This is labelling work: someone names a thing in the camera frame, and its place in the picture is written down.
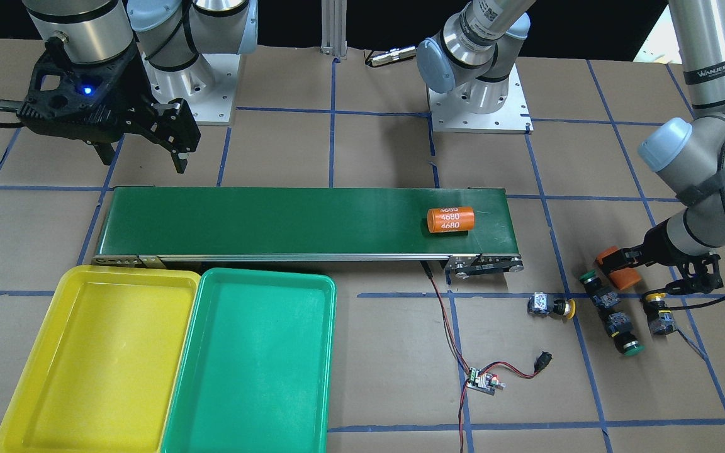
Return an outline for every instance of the circuit board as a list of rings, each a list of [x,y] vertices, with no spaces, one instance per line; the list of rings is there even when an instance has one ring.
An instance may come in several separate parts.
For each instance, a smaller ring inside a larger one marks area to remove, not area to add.
[[[466,387],[478,392],[493,395],[496,389],[504,389],[505,384],[500,382],[500,376],[483,372],[480,368],[469,368],[469,378],[466,379]]]

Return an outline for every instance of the label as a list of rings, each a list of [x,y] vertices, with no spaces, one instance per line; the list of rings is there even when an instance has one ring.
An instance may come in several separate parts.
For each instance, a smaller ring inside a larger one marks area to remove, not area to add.
[[[685,71],[684,81],[687,85],[696,85],[705,81],[711,81],[725,76],[725,61],[721,61],[713,66],[696,69],[695,71]]]
[[[475,9],[475,20],[471,24],[472,29],[483,38],[495,40],[497,35],[489,28],[500,17],[503,9],[494,0],[476,0],[472,3],[472,8]]]

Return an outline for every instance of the plastic tray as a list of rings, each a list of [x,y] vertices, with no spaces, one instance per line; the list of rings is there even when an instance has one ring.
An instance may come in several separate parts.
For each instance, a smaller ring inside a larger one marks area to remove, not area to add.
[[[192,272],[79,266],[60,280],[0,428],[0,453],[158,451]]]
[[[325,451],[334,302],[327,276],[206,272],[164,453]]]

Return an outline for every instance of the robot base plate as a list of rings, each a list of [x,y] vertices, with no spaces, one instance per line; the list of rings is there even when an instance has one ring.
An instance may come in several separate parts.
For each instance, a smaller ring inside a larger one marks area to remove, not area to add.
[[[451,92],[439,94],[427,89],[432,129],[435,132],[476,132],[485,134],[524,134],[533,131],[533,122],[516,66],[511,69],[510,92],[505,105],[492,114],[474,114],[463,108],[463,101]]]

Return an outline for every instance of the yellow tray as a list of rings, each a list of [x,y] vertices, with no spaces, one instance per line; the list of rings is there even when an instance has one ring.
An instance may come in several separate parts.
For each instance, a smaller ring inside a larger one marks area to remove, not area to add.
[[[2,421],[0,453],[158,451],[199,279],[66,272]]]

